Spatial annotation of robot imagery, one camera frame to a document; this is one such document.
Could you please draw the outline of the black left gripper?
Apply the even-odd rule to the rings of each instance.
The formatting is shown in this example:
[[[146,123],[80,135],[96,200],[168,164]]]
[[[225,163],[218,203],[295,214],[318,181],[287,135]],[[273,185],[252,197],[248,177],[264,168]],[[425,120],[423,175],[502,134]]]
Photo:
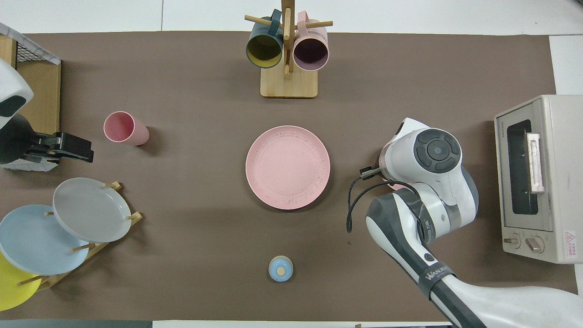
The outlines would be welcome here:
[[[33,141],[35,143],[26,152],[28,161],[59,164],[62,158],[69,158],[93,162],[92,143],[70,133],[56,132],[52,135],[36,133]]]

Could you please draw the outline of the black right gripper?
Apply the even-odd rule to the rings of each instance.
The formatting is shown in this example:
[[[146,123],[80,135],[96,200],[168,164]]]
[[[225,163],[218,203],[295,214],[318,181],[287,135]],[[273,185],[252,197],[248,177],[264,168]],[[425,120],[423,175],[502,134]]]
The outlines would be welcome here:
[[[383,181],[387,181],[387,178],[384,176],[385,168],[379,166],[368,166],[359,170],[360,179],[368,180],[372,179],[375,176],[379,176]]]

